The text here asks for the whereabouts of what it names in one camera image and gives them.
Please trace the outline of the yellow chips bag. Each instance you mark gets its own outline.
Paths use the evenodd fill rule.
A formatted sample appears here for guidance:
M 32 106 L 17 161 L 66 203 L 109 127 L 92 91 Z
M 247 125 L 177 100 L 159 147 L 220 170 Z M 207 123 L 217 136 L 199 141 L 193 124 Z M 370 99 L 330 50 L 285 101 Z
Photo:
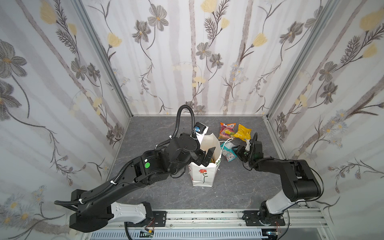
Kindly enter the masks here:
M 242 124 L 239 124 L 238 131 L 234 134 L 234 138 L 240 139 L 244 142 L 251 139 L 252 129 L 248 129 Z

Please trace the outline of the white floral paper bag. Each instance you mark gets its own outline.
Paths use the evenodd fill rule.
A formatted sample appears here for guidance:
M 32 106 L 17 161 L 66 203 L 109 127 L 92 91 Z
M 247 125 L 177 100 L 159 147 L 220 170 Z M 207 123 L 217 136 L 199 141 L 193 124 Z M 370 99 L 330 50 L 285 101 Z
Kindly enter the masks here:
M 216 173 L 219 169 L 222 160 L 222 149 L 219 139 L 214 135 L 205 135 L 200 149 L 207 151 L 209 148 L 216 147 L 214 158 L 217 159 L 216 163 L 210 163 L 207 167 L 203 165 L 196 165 L 195 163 L 189 164 L 189 173 L 194 187 L 212 187 Z

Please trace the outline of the pink orange candy bag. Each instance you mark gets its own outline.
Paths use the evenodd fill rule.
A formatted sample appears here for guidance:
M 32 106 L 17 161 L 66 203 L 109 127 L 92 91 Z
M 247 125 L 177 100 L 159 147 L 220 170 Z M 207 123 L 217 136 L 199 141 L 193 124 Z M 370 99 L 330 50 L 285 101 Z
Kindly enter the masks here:
M 220 123 L 219 139 L 227 140 L 234 136 L 236 123 L 224 124 Z

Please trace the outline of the teal snack bag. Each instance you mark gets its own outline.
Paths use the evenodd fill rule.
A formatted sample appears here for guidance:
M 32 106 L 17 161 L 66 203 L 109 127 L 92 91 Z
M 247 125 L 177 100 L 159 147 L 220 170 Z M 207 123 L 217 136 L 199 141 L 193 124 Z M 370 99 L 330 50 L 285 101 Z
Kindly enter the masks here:
M 231 162 L 238 158 L 233 148 L 235 145 L 232 142 L 224 142 L 221 144 L 222 155 L 228 162 Z

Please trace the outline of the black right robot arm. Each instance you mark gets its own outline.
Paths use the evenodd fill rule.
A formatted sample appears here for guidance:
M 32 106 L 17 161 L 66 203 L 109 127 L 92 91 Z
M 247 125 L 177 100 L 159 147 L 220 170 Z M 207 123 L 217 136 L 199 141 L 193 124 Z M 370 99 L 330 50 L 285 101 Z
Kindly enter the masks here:
M 277 224 L 290 207 L 300 202 L 313 201 L 324 192 L 324 182 L 318 181 L 314 171 L 305 160 L 281 160 L 265 157 L 263 145 L 258 141 L 258 134 L 249 141 L 249 146 L 232 147 L 236 156 L 246 166 L 246 170 L 278 175 L 282 190 L 274 197 L 263 201 L 255 217 L 245 219 L 258 220 L 261 225 Z

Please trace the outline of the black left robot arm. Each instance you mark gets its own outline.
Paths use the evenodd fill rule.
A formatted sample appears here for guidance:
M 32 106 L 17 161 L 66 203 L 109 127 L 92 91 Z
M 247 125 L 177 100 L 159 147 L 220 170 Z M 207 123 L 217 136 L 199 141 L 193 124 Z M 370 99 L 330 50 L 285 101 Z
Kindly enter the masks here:
M 177 112 L 175 131 L 166 141 L 125 163 L 108 182 L 89 191 L 75 190 L 70 201 L 56 200 L 54 204 L 74 211 L 70 216 L 71 229 L 83 233 L 100 230 L 118 216 L 113 205 L 127 194 L 174 178 L 191 163 L 207 167 L 215 148 L 201 148 L 201 136 L 206 129 L 207 126 L 195 121 L 193 109 L 182 105 Z

